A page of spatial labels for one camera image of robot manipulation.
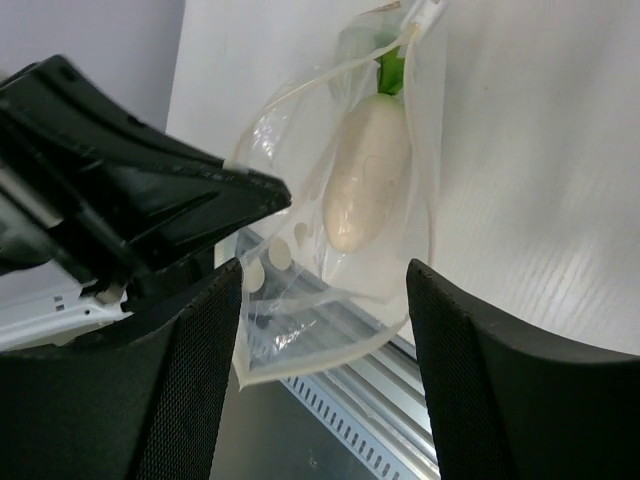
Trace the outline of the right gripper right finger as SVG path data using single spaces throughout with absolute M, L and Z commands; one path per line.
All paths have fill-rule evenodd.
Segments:
M 444 479 L 635 479 L 639 359 L 463 291 L 420 260 L 406 285 Z

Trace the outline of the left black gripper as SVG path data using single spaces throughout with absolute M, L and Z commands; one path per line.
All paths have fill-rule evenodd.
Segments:
M 287 208 L 285 183 L 139 121 L 61 55 L 1 84 L 1 265 L 53 261 L 102 305 L 201 280 L 204 250 Z

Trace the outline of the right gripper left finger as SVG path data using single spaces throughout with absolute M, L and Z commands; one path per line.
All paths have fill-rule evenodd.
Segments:
M 206 479 L 231 368 L 242 269 L 64 346 L 1 356 L 5 479 Z

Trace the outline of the clear zip top bag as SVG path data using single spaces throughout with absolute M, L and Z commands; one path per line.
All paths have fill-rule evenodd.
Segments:
M 434 254 L 447 9 L 397 1 L 356 16 L 240 136 L 232 165 L 292 195 L 235 240 L 241 386 L 347 364 L 407 323 L 407 267 Z

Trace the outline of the white daikon radish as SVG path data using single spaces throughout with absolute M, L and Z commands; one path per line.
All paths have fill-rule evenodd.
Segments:
M 376 59 L 376 92 L 344 117 L 323 199 L 329 242 L 343 254 L 374 240 L 396 201 L 411 153 L 406 113 L 398 99 L 405 58 L 395 48 Z

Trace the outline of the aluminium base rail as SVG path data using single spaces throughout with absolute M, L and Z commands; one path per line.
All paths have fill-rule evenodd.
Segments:
M 415 350 L 404 339 L 395 337 L 361 359 L 312 375 L 363 401 L 416 452 L 435 455 Z

